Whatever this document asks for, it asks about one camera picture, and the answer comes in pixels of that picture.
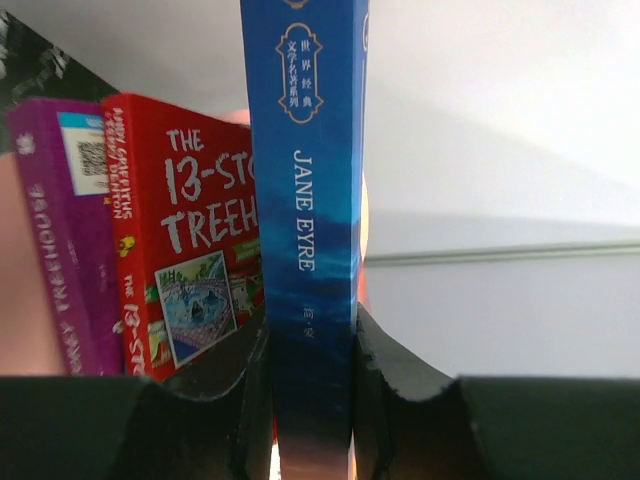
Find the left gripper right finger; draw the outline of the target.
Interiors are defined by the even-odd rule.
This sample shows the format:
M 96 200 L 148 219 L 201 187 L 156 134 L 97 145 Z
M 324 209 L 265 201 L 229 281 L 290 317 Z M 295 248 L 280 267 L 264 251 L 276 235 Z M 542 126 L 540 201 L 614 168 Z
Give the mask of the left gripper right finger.
M 635 479 L 632 379 L 451 378 L 357 318 L 354 436 L 361 479 Z

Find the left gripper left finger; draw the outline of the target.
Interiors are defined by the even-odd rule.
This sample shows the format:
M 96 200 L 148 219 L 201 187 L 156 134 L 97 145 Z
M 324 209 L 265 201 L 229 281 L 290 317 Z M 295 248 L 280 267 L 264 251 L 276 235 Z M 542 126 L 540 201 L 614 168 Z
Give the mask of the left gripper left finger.
M 5 376 L 5 479 L 266 479 L 273 410 L 262 313 L 164 382 Z

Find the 13-Storey Treehouse red book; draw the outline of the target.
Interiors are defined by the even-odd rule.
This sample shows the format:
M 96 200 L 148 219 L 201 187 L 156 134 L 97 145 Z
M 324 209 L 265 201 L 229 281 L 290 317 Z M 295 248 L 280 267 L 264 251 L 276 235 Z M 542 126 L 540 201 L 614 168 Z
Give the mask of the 13-Storey Treehouse red book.
M 251 134 L 138 94 L 102 108 L 126 370 L 160 382 L 263 304 Z

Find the purple paperback book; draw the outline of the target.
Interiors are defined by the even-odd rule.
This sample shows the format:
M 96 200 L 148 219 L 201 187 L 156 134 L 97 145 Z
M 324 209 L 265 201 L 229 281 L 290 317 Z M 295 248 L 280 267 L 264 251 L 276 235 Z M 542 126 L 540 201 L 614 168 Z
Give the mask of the purple paperback book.
M 101 107 L 31 98 L 9 111 L 7 126 L 67 371 L 121 375 Z

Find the Jane Eyre blue book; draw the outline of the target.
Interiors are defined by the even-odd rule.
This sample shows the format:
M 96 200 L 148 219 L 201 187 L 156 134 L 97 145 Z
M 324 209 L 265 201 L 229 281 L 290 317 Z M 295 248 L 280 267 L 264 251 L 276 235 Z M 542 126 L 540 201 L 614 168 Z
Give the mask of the Jane Eyre blue book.
M 240 5 L 285 479 L 346 479 L 369 5 Z

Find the pink three-tier shelf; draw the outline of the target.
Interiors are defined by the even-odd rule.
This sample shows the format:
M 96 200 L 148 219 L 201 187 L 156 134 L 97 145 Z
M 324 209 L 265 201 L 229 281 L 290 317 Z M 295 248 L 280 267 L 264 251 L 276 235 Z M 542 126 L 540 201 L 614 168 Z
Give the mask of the pink three-tier shelf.
M 96 103 L 101 107 L 103 124 L 105 127 L 104 113 L 102 103 Z M 25 236 L 24 241 L 20 246 L 20 250 L 15 254 L 4 255 L 1 259 L 1 273 L 5 281 L 16 281 L 18 284 L 18 291 L 15 295 L 7 296 L 3 302 L 3 310 L 10 316 L 12 321 L 25 321 L 30 329 L 35 329 L 39 326 L 51 326 L 55 329 L 60 353 L 63 356 L 63 352 L 60 346 L 56 325 L 51 313 L 46 284 L 43 275 L 40 271 L 39 257 L 36 249 L 36 243 L 34 241 L 31 222 L 29 218 L 29 211 L 26 205 L 26 201 L 23 196 L 23 189 L 21 180 L 18 173 L 16 153 L 14 151 L 13 162 L 14 174 L 17 178 L 17 190 L 21 194 L 23 204 L 25 207 L 25 214 L 22 224 L 22 232 Z M 123 323 L 121 317 L 120 308 L 120 295 L 118 286 L 118 274 L 116 267 L 116 247 L 114 243 L 113 224 L 112 224 L 112 236 L 113 245 L 115 251 L 115 272 L 118 289 L 119 299 L 119 333 L 122 340 L 122 352 L 124 358 L 124 372 L 128 373 L 125 365 L 124 354 L 124 342 L 122 338 Z

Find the black marble table mat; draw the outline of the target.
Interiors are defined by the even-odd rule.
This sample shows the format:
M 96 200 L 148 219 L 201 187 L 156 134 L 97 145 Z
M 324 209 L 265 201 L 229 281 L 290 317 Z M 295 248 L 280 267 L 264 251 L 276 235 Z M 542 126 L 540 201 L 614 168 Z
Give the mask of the black marble table mat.
M 1 11 L 1 152 L 11 150 L 6 114 L 34 97 L 99 101 L 117 89 L 6 10 Z

